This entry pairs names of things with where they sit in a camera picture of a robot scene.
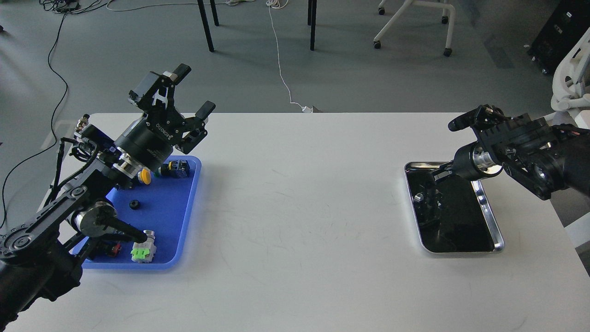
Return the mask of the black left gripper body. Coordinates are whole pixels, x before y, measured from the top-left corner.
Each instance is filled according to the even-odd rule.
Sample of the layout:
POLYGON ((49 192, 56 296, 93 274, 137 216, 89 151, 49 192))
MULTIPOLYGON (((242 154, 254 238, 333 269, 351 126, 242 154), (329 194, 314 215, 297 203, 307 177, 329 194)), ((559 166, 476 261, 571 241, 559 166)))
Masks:
POLYGON ((182 138, 186 118, 175 109, 150 108, 116 139, 115 145, 135 162, 156 170, 182 138))

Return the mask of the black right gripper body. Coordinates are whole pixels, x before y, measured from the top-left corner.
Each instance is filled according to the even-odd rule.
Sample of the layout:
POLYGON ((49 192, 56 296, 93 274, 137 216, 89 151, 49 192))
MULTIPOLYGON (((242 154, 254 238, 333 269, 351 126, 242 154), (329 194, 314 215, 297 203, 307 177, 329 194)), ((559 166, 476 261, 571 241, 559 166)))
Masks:
POLYGON ((454 155, 452 172, 468 181, 492 178, 502 170, 503 167, 496 164, 478 142, 461 147, 454 155))

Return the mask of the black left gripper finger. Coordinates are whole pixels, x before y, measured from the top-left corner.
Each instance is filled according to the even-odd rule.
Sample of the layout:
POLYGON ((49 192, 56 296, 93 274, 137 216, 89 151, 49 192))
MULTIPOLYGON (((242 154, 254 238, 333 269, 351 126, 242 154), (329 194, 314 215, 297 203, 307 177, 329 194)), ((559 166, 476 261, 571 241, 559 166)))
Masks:
POLYGON ((146 115, 175 111, 175 87, 191 72, 189 65, 181 63, 172 72, 149 72, 129 91, 128 100, 146 115))
POLYGON ((193 117, 184 120, 183 126, 179 129, 179 139, 175 145, 177 150, 183 154, 189 154, 208 135, 205 125, 208 116, 213 113, 215 107, 215 103, 206 101, 193 117))

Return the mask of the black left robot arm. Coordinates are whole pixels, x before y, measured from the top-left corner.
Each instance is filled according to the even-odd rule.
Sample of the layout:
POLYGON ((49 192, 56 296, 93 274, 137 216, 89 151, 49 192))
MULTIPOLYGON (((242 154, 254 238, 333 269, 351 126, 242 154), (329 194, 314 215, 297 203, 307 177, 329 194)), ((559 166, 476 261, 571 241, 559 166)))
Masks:
POLYGON ((57 300, 80 285, 82 264, 106 240, 143 243, 147 235, 120 220, 106 195, 144 169, 156 172, 174 149, 189 154, 208 134, 215 103, 186 118, 175 108, 176 86, 190 73, 150 72, 129 92, 142 115, 113 140, 92 124, 75 133, 72 147, 86 163, 55 184, 43 208, 1 235, 1 329, 36 299, 57 300))

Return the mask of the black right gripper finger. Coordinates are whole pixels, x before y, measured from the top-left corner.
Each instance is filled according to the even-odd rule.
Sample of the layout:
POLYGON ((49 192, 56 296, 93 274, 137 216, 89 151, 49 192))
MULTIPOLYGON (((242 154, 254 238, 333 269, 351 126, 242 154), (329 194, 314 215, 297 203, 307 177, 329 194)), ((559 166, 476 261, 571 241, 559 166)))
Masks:
POLYGON ((438 168, 429 172, 429 180, 445 180, 454 175, 453 161, 441 164, 438 168))

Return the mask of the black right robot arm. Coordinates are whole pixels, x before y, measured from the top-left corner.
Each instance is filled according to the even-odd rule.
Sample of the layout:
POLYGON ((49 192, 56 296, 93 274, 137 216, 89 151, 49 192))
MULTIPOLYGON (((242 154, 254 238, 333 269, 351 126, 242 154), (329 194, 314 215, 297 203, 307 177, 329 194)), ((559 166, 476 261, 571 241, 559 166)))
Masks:
POLYGON ((472 128, 476 141, 458 149, 454 158, 430 172, 433 183, 449 176, 468 181, 505 172, 542 200, 574 189, 588 196, 589 130, 571 124, 549 125, 523 114, 505 116, 501 109, 480 105, 448 123, 450 131, 472 128))

